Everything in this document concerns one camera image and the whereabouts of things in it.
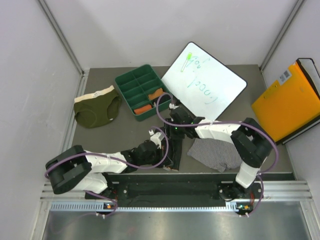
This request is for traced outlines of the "black dotted underwear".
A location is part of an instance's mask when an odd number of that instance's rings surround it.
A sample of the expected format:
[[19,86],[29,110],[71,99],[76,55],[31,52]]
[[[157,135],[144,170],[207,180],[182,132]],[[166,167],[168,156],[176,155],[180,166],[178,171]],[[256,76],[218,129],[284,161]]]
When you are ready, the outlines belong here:
[[168,171],[178,171],[182,157],[182,146],[185,134],[178,127],[164,124],[163,131],[168,138],[168,147],[165,147],[163,152],[168,149],[168,154],[163,162],[163,168]]

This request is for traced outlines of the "green compartment tray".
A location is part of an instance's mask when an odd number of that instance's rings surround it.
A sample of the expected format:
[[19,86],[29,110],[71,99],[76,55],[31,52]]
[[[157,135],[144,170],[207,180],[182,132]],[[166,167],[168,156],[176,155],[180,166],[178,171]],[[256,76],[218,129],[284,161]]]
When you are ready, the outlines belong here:
[[[115,83],[133,116],[139,122],[156,114],[156,107],[153,106],[148,95],[154,93],[159,88],[162,88],[165,93],[169,92],[161,78],[149,64],[142,65],[117,76]],[[134,113],[134,109],[145,105],[152,105],[152,109],[140,115]]]

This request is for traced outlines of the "olive green underwear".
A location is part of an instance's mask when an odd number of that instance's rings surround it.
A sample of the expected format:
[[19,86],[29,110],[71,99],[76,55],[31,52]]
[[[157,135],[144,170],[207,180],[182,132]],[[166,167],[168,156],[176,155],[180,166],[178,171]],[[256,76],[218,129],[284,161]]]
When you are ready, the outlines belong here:
[[117,118],[121,97],[113,85],[87,93],[74,99],[74,118],[78,125],[87,128],[105,126]]

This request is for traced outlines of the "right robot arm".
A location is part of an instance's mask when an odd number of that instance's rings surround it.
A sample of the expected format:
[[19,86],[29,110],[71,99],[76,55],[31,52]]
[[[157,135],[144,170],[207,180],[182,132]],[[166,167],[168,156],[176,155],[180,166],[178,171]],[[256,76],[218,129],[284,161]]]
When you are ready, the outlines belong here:
[[163,122],[194,140],[188,156],[221,173],[239,169],[233,192],[245,198],[261,167],[272,151],[278,154],[273,139],[253,119],[216,121],[191,117],[183,108],[170,105],[170,118]]

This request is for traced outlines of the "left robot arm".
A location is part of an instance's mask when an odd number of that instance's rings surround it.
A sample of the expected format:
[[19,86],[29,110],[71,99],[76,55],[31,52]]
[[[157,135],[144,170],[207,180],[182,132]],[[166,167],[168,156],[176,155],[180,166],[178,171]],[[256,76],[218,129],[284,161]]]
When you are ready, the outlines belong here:
[[169,146],[164,140],[158,143],[146,140],[138,147],[116,153],[95,153],[74,145],[46,163],[44,176],[56,195],[77,190],[106,199],[114,191],[107,174],[161,167],[168,153]]

